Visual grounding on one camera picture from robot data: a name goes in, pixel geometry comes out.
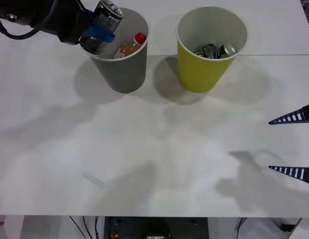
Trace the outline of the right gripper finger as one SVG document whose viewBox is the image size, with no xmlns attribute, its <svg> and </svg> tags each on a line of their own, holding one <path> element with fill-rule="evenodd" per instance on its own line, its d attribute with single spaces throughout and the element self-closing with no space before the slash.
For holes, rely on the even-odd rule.
<svg viewBox="0 0 309 239">
<path fill-rule="evenodd" d="M 291 123 L 309 123 L 309 105 L 268 122 L 269 125 Z"/>
<path fill-rule="evenodd" d="M 309 167 L 268 166 L 270 169 L 309 184 Z"/>
</svg>

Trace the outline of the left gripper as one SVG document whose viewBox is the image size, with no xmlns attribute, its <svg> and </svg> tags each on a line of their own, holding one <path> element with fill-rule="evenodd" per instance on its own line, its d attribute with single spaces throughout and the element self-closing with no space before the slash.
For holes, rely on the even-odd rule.
<svg viewBox="0 0 309 239">
<path fill-rule="evenodd" d="M 90 23 L 94 12 L 86 9 L 79 0 L 60 0 L 45 25 L 45 32 L 58 37 L 60 42 L 76 45 L 82 37 L 94 37 L 105 42 L 112 42 L 114 34 Z"/>
</svg>

